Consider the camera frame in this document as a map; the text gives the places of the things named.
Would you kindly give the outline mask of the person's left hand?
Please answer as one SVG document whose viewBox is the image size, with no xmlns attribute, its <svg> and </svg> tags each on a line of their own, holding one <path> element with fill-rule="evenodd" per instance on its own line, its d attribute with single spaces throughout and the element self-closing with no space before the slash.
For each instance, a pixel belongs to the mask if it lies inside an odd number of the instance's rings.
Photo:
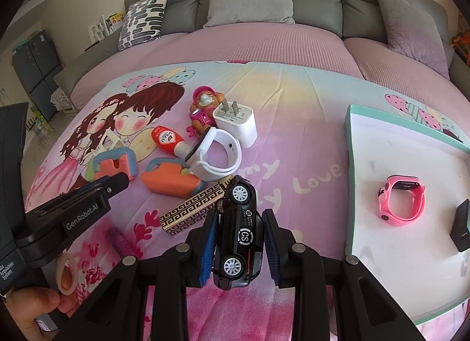
<svg viewBox="0 0 470 341">
<path fill-rule="evenodd" d="M 32 287 L 11 291 L 6 307 L 27 340 L 52 340 L 56 331 L 42 331 L 36 318 L 54 309 L 70 317 L 78 308 L 76 296 L 65 296 L 51 288 Z"/>
</svg>

